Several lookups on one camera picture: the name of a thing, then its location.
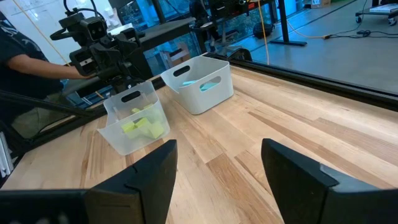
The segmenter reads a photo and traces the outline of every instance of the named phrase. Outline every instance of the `translucent plastic bin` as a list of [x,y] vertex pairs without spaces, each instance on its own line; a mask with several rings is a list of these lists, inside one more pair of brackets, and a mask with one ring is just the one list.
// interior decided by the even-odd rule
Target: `translucent plastic bin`
[[189,113],[200,114],[234,94],[229,62],[197,56],[160,75]]
[[138,84],[104,101],[106,127],[98,129],[117,152],[125,156],[160,138],[169,123],[152,82]]

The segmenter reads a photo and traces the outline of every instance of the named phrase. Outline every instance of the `wooden table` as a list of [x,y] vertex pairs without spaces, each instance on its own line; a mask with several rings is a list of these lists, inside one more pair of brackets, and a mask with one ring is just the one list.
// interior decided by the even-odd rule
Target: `wooden table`
[[377,187],[398,187],[398,113],[233,68],[235,95],[193,116],[158,90],[171,131],[120,156],[101,137],[106,117],[28,152],[3,189],[92,187],[168,139],[178,172],[168,223],[282,223],[263,170],[272,138]]

